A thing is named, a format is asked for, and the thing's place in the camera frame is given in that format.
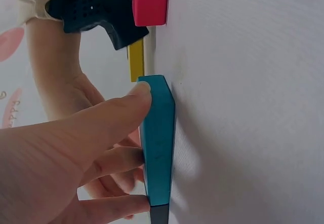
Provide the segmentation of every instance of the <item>white wall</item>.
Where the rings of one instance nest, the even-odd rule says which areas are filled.
[[[172,224],[324,223],[324,0],[170,0]]]

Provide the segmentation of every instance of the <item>gray block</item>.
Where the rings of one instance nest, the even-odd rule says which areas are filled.
[[[151,224],[168,224],[169,205],[151,206],[150,219]]]

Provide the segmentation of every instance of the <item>yellow strip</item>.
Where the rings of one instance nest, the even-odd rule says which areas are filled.
[[[131,82],[136,82],[139,76],[144,76],[143,39],[127,47],[127,57],[130,63]]]

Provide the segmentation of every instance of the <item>red block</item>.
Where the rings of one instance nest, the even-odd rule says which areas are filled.
[[[164,25],[167,21],[168,0],[133,0],[136,26]]]

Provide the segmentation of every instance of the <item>teal plastic block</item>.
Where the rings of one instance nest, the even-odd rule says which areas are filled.
[[[175,102],[168,84],[161,75],[139,77],[151,86],[151,109],[140,126],[144,152],[145,188],[150,205],[170,202]]]

